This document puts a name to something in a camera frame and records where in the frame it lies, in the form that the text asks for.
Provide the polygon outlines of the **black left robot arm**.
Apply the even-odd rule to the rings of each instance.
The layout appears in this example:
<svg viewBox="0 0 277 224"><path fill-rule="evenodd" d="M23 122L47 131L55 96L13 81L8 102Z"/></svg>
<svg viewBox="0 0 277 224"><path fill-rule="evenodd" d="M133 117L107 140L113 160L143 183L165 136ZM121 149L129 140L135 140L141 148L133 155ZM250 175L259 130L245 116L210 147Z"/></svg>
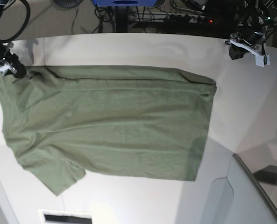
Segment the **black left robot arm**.
<svg viewBox="0 0 277 224"><path fill-rule="evenodd" d="M236 60L246 53L263 57L267 64L265 46L268 29L277 25L277 7L273 0L246 0L244 15L237 19L236 31L225 41L229 45L229 56Z"/></svg>

